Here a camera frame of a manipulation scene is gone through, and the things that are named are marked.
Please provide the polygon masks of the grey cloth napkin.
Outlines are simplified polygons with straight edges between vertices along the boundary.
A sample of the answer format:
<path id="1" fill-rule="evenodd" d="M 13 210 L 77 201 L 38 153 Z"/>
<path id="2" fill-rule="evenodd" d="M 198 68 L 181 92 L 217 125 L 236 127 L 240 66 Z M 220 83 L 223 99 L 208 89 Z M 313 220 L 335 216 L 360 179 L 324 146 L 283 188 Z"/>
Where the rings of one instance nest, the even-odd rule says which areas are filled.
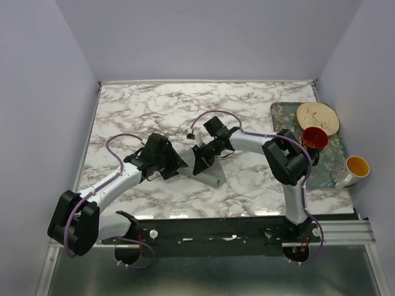
<path id="1" fill-rule="evenodd" d="M 188 165 L 185 168 L 177 169 L 177 172 L 179 172 L 180 174 L 213 188 L 219 188 L 226 182 L 227 178 L 225 176 L 223 167 L 221 166 L 219 161 L 215 161 L 210 168 L 195 176 L 193 175 L 195 161 L 193 151 L 191 149 L 188 149 L 180 152 L 179 155 L 180 158 Z"/>

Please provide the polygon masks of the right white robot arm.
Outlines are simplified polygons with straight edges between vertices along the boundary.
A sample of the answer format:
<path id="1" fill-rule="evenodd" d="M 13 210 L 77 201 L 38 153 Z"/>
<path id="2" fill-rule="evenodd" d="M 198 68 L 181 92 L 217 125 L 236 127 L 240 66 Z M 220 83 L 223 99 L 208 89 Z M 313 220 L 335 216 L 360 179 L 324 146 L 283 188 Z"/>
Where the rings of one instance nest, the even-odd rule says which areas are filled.
<path id="1" fill-rule="evenodd" d="M 218 117 L 204 124 L 213 140 L 207 144 L 198 140 L 196 134 L 189 138 L 196 140 L 193 175 L 209 169 L 225 151 L 243 151 L 264 155 L 275 179 L 282 183 L 286 204 L 285 237 L 293 242 L 306 235 L 305 224 L 310 220 L 306 209 L 303 185 L 312 170 L 312 159 L 294 134 L 283 129 L 278 133 L 259 134 L 247 132 L 241 126 L 227 128 Z"/>

